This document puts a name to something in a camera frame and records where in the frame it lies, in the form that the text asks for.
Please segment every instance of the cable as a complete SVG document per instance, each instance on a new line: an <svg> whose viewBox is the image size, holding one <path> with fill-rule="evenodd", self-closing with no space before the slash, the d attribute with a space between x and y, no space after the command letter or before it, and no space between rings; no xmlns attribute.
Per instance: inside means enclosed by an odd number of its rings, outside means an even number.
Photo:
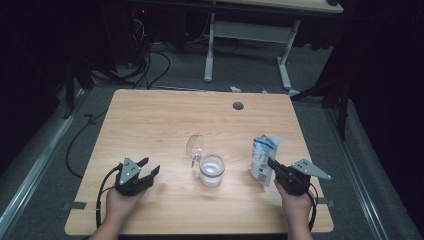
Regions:
<svg viewBox="0 0 424 240"><path fill-rule="evenodd" d="M312 202L312 214L311 214L311 220L309 220L309 230L311 231L312 228L314 227L314 223L315 223L315 217L317 215L317 204L318 204L318 191L315 188L315 186L311 183L311 186L314 188L315 190L315 195L316 198L314 199L312 197L312 195L309 192L306 192L306 194L308 195L309 199Z"/></svg>
<svg viewBox="0 0 424 240"><path fill-rule="evenodd" d="M72 145L75 143L76 139L79 137L79 135L90 125L95 124L96 120L99 119L102 115L104 115L107 112L108 109L106 109L105 111L103 111L102 113L100 113L99 115L97 115L95 118L92 118L93 115L91 114L85 114L85 117L89 117L87 123L85 124L85 126L78 131L78 133L75 135L75 137L72 139L71 143L68 146L68 150L66 151L66 156L65 156L65 162L66 162L66 167L68 168L69 172L72 173L72 175L78 177L78 178L82 178L82 175L76 173L74 170L72 170L71 166L69 165L69 153L71 152L71 148Z"/></svg>
<svg viewBox="0 0 424 240"><path fill-rule="evenodd" d="M162 55L164 58L166 58L166 60L168 60L168 66L166 67L165 71L159 75L159 77L155 78L150 84L147 85L147 90L150 90L150 88L152 87L153 83L155 83L157 80L159 80L163 75L165 75L169 68L171 67L171 60L163 53L157 52L156 54Z"/></svg>
<svg viewBox="0 0 424 240"><path fill-rule="evenodd" d="M96 225L97 228L100 227L100 225L102 224L102 218L101 218L101 205L102 202L100 201L102 194L103 194L103 188L106 184L107 179L110 177L110 175L112 175L112 173L114 173L115 171L119 171L122 169L122 163L119 163L118 166L114 167L112 170L110 170L110 172L106 175L106 177L103 179L102 185L100 186L99 189L99 194L97 195L97 201L96 201Z"/></svg>
<svg viewBox="0 0 424 240"><path fill-rule="evenodd" d="M200 36L198 38L196 38L195 40L193 40L193 41L186 42L186 44L196 43L196 42L200 42L200 41L203 41L205 39L208 39L207 37L206 38L203 38L203 39L201 39L201 38L205 35L206 29L208 28L210 17L211 17L211 14L209 13L208 14L208 17L206 18L205 27L203 28L203 31L200 34Z"/></svg>
<svg viewBox="0 0 424 240"><path fill-rule="evenodd" d="M151 62L150 49L149 49L149 51L147 53L147 58L148 58L147 68L144 70L143 75L135 82L135 84L133 86L133 89L137 88L137 85L138 85L138 88L140 88L142 86L143 82L144 82L144 79L147 81L147 72L150 69L150 62Z"/></svg>

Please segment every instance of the table top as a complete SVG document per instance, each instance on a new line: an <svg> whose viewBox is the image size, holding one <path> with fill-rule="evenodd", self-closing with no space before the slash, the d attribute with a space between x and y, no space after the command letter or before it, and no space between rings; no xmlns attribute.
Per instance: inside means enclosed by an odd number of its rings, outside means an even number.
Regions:
<svg viewBox="0 0 424 240"><path fill-rule="evenodd" d="M331 6L326 0L217 0L217 2L260 5L265 7L289 8L327 13L343 12L343 8L340 4L337 6Z"/></svg>
<svg viewBox="0 0 424 240"><path fill-rule="evenodd" d="M234 102L244 105L233 108ZM287 223L276 187L262 186L250 173L253 139L281 136L276 159L290 165L310 159L290 98L283 94L118 90L115 92L82 179L65 231L89 235L96 229L95 202L106 174L128 156L149 157L142 175L160 165L154 185L141 199L122 234L284 233ZM186 156L190 136L202 135L205 154L226 163L222 183L199 180L199 166ZM112 186L115 175L105 187ZM318 180L312 184L319 196ZM105 213L102 196L102 217ZM327 205L319 204L314 232L329 232Z"/></svg>
<svg viewBox="0 0 424 240"><path fill-rule="evenodd" d="M181 0L117 0L126 1L131 3L143 3L147 6L168 6L177 7L182 6L184 9L191 7L201 7L204 9L209 6L212 12L216 12L218 9L231 8L239 9L241 11L252 11L257 10L258 12L269 13L269 10L274 9L275 13L281 13L283 10L294 10L297 14L302 15L302 12L313 12L322 14L338 14L344 11L343 7L338 4L331 6L326 0L198 0L198 1L181 1Z"/></svg>

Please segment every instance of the wrist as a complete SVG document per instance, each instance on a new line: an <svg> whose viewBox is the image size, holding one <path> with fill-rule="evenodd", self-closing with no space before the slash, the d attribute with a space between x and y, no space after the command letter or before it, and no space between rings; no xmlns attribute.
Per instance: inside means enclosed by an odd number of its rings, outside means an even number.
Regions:
<svg viewBox="0 0 424 240"><path fill-rule="evenodd" d="M113 227L120 230L124 225L124 219L114 214L106 214L102 225L107 225L108 227Z"/></svg>

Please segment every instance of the hand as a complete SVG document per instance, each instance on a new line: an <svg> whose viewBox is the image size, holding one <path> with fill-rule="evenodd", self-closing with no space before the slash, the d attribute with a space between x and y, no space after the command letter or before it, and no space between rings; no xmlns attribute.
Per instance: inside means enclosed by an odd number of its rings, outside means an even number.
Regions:
<svg viewBox="0 0 424 240"><path fill-rule="evenodd" d="M312 208L312 202L305 193L300 196L290 195L284 190L277 179L274 179L275 186L281 195L283 211L286 215L289 227L289 239L312 239L309 231L309 212Z"/></svg>
<svg viewBox="0 0 424 240"><path fill-rule="evenodd" d="M106 197L106 217L124 222L133 212L145 192L146 190L135 196L124 196L116 191L115 188L110 189Z"/></svg>
<svg viewBox="0 0 424 240"><path fill-rule="evenodd" d="M115 240L119 237L119 232L126 219L134 211L138 201L146 190L135 196L123 196L115 188L107 192L106 216L100 227L94 232L92 240Z"/></svg>

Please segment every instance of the clear glass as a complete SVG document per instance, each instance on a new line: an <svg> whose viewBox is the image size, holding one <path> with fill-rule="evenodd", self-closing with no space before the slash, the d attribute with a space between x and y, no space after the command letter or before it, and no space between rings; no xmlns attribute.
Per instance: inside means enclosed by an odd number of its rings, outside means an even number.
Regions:
<svg viewBox="0 0 424 240"><path fill-rule="evenodd" d="M200 160L200 181L208 187L218 186L224 170L224 160L216 154L208 154Z"/></svg>

